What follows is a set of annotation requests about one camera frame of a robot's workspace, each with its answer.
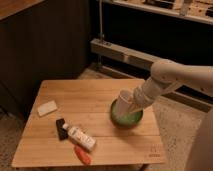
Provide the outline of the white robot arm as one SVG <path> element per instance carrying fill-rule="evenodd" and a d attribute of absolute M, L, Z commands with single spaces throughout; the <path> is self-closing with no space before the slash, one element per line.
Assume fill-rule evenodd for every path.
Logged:
<path fill-rule="evenodd" d="M 154 62 L 150 77 L 134 89 L 130 112 L 150 106 L 158 96 L 182 85 L 213 98 L 213 66 L 184 65 L 168 59 Z M 185 171 L 213 171 L 213 107 L 204 116 L 191 147 Z"/>

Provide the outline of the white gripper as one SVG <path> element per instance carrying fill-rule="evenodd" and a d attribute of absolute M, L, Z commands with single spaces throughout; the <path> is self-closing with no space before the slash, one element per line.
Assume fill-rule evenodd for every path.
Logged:
<path fill-rule="evenodd" d="M 163 94 L 166 88 L 166 83 L 149 77 L 141 86 L 134 89 L 133 95 L 125 96 L 125 100 L 128 103 L 134 103 L 134 106 L 129 108 L 128 113 L 139 112 L 152 105 L 156 98 Z"/>

